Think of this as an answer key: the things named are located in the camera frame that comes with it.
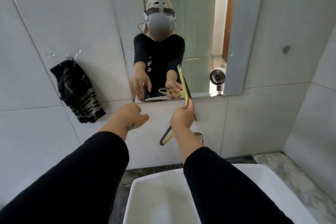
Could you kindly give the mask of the person's left hand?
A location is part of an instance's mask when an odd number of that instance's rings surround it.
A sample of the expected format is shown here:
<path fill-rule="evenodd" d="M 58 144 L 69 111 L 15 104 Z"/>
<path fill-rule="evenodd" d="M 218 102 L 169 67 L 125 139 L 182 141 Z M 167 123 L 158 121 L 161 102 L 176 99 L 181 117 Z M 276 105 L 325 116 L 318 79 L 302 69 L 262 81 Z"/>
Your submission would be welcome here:
<path fill-rule="evenodd" d="M 129 103 L 118 109 L 111 116 L 110 120 L 113 121 L 113 124 L 119 124 L 121 128 L 124 128 L 125 131 L 129 132 L 141 127 L 137 124 L 137 116 L 142 114 L 141 112 L 142 110 L 140 106 L 135 103 Z"/>

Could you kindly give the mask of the person's right hand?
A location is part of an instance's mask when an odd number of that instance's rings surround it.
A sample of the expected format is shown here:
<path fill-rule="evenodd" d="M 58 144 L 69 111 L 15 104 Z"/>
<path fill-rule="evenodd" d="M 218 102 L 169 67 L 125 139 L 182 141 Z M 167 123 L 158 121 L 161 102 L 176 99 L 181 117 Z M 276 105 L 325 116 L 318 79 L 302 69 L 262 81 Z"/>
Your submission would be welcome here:
<path fill-rule="evenodd" d="M 173 132 L 177 132 L 182 128 L 190 129 L 194 121 L 195 121 L 195 115 L 194 117 L 188 117 L 183 114 L 183 107 L 179 107 L 173 113 L 173 116 L 171 117 L 170 120 L 170 124 Z"/>

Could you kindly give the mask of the yellow-green window squeegee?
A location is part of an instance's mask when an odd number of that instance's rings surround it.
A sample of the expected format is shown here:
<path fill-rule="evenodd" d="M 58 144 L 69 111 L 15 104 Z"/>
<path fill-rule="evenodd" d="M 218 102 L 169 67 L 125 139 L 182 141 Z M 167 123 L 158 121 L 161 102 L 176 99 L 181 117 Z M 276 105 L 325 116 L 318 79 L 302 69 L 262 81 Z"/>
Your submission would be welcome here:
<path fill-rule="evenodd" d="M 183 90 L 181 90 L 179 92 L 176 92 L 176 93 L 178 93 L 182 98 L 184 98 L 185 99 L 185 105 L 188 105 L 188 101 L 189 101 L 189 99 L 191 99 L 191 93 L 189 91 L 189 88 L 188 88 L 187 83 L 185 81 L 185 78 L 183 76 L 181 66 L 177 65 L 177 69 L 178 69 L 178 73 L 179 73 L 179 77 L 180 77 L 180 80 L 181 80 Z M 158 90 L 158 92 L 166 95 L 167 92 L 172 94 L 175 91 L 173 89 L 169 89 L 169 88 L 160 88 Z M 172 139 L 173 133 L 171 131 L 172 131 L 172 127 L 170 125 L 168 127 L 168 129 L 166 130 L 166 132 L 164 133 L 164 135 L 162 136 L 162 138 L 160 139 L 160 141 L 159 141 L 159 144 L 161 146 L 164 146 L 166 143 L 168 143 L 170 141 L 170 139 Z"/>

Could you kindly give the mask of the person's right forearm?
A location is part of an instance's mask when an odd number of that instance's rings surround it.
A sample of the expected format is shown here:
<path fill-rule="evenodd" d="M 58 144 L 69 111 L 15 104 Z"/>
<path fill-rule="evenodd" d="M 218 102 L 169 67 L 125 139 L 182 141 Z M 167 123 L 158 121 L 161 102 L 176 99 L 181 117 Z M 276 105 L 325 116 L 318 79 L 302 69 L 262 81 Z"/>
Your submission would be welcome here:
<path fill-rule="evenodd" d="M 250 178 L 204 146 L 188 127 L 172 130 L 202 224 L 294 224 Z"/>

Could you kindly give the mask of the person's left forearm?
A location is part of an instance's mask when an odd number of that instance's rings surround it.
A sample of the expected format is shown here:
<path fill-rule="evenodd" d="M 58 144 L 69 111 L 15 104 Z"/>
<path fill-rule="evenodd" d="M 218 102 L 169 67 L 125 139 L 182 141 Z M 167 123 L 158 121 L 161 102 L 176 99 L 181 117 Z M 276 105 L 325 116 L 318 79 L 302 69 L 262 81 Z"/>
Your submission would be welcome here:
<path fill-rule="evenodd" d="M 0 224 L 109 224 L 128 163 L 121 137 L 95 133 L 0 210 Z"/>

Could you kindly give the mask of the black grey striped cloth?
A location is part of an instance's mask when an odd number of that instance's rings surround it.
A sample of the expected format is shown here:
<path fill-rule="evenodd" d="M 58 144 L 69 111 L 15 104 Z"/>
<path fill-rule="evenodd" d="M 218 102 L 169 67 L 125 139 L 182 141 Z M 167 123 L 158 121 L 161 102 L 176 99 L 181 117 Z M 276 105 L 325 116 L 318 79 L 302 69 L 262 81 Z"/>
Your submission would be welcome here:
<path fill-rule="evenodd" d="M 106 114 L 90 79 L 75 60 L 65 60 L 51 68 L 50 72 L 57 80 L 60 99 L 80 123 L 95 123 Z"/>

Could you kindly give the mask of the white ceramic sink basin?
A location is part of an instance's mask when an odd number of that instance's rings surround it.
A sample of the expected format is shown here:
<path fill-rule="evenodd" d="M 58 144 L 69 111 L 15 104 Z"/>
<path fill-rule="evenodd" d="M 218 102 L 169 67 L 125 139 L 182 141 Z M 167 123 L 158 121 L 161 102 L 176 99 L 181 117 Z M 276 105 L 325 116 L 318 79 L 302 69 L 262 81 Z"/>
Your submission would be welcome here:
<path fill-rule="evenodd" d="M 295 224 L 318 224 L 299 198 L 267 166 L 233 164 Z M 123 224 L 201 224 L 183 169 L 133 181 Z"/>

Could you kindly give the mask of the frameless wall mirror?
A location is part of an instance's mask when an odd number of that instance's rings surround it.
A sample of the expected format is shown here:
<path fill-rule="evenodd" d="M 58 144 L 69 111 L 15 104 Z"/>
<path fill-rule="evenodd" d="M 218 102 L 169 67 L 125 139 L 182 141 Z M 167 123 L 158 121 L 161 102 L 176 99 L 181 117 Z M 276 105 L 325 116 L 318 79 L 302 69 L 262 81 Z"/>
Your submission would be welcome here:
<path fill-rule="evenodd" d="M 181 80 L 177 65 L 191 98 L 231 97 L 244 92 L 245 77 L 261 0 L 233 0 L 228 64 L 211 63 L 214 56 L 214 28 L 224 26 L 217 18 L 218 0 L 112 0 L 125 60 L 126 79 L 121 87 L 132 103 L 130 79 L 142 65 L 144 94 L 135 103 L 168 102 L 158 92 L 168 88 L 167 76 Z"/>

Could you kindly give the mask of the clear adhesive wall hook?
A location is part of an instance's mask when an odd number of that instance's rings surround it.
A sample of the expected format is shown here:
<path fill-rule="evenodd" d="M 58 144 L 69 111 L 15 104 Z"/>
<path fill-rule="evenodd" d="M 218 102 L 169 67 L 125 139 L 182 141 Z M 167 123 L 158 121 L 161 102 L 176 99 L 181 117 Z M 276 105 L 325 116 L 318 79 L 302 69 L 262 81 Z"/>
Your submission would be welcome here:
<path fill-rule="evenodd" d="M 46 56 L 49 58 L 49 59 L 52 59 L 58 63 L 61 63 L 65 60 L 76 60 L 78 58 L 78 56 L 81 54 L 81 49 L 77 50 L 76 52 L 74 53 L 66 53 L 66 54 L 58 54 L 56 52 L 54 52 L 53 50 L 49 50 L 47 53 L 46 53 Z"/>

